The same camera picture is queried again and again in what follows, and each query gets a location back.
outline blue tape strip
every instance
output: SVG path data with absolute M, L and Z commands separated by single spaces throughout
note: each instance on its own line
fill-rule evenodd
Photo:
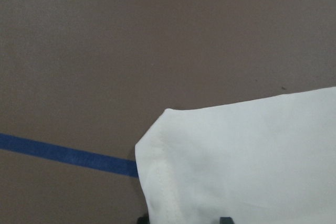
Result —
M 138 178 L 135 161 L 0 133 L 0 149 Z

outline blue line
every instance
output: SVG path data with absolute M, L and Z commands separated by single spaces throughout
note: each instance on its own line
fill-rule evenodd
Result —
M 138 178 L 135 161 L 0 133 L 0 149 Z

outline white cloth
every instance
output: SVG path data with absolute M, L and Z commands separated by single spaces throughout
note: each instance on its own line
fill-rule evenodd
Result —
M 336 223 L 336 87 L 166 109 L 135 155 L 151 224 Z

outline brown surface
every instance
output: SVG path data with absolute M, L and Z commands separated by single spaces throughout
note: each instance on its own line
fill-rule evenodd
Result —
M 167 108 L 336 85 L 336 0 L 0 0 L 0 132 L 134 159 Z M 137 179 L 0 151 L 1 223 L 134 223 Z

